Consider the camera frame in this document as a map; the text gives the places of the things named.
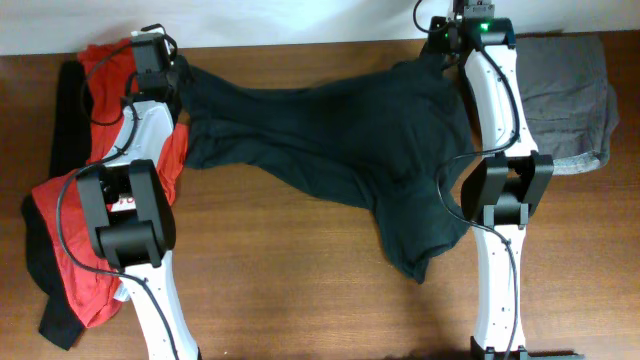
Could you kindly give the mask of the black Nike t-shirt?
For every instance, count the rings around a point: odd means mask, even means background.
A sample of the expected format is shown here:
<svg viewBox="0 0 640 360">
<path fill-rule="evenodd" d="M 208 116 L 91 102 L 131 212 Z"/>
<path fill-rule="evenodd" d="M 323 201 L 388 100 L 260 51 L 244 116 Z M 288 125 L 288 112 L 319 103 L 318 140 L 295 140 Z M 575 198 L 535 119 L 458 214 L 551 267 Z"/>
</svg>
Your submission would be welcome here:
<svg viewBox="0 0 640 360">
<path fill-rule="evenodd" d="M 387 70 L 301 89 L 250 89 L 175 61 L 190 116 L 186 164 L 259 167 L 311 196 L 370 211 L 387 259 L 423 282 L 466 226 L 440 166 L 473 148 L 465 107 L 422 54 Z"/>
</svg>

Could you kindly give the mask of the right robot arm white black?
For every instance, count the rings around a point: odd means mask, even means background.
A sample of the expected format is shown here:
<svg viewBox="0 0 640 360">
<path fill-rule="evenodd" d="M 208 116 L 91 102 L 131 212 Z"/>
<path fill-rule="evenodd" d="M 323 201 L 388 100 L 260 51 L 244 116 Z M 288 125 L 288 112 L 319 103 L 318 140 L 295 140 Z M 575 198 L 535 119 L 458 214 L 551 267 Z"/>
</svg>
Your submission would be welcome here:
<svg viewBox="0 0 640 360">
<path fill-rule="evenodd" d="M 485 0 L 460 0 L 427 28 L 429 52 L 456 55 L 476 106 L 482 148 L 464 180 L 461 209 L 478 255 L 478 314 L 471 336 L 475 359 L 534 358 L 526 345 L 520 306 L 526 228 L 554 172 L 524 115 L 517 82 L 516 36 Z"/>
</svg>

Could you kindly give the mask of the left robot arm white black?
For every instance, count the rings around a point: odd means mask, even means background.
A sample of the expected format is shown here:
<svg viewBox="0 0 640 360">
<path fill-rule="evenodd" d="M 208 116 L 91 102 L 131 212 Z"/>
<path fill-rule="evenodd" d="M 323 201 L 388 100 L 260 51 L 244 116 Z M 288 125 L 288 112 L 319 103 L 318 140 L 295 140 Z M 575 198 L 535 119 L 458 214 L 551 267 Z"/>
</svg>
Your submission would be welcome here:
<svg viewBox="0 0 640 360">
<path fill-rule="evenodd" d="M 176 42 L 154 24 L 132 33 L 122 127 L 109 152 L 76 176 L 91 247 L 133 302 L 152 359 L 198 359 L 173 276 L 176 225 L 157 167 L 174 132 Z"/>
</svg>

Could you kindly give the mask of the grey folded shorts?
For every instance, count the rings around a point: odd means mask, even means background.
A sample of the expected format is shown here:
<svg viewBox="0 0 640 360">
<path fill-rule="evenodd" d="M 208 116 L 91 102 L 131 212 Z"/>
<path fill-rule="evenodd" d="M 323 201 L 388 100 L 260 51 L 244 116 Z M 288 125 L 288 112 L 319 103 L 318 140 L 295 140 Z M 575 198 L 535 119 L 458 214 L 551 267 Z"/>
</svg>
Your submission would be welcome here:
<svg viewBox="0 0 640 360">
<path fill-rule="evenodd" d="M 531 135 L 556 176 L 608 163 L 620 116 L 597 36 L 519 39 L 517 78 Z"/>
</svg>

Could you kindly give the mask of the red printed t-shirt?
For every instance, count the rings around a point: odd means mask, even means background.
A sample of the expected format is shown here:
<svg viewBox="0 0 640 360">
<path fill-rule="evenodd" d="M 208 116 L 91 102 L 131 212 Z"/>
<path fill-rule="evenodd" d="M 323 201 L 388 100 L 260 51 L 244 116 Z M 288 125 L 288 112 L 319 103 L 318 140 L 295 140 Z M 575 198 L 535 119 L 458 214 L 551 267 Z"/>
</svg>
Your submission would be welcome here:
<svg viewBox="0 0 640 360">
<path fill-rule="evenodd" d="M 135 96 L 130 40 L 90 45 L 63 65 L 50 178 L 23 204 L 27 267 L 50 299 L 40 329 L 84 330 L 120 309 L 122 281 L 98 243 L 129 227 L 174 243 L 167 211 L 188 128 L 161 101 Z"/>
</svg>

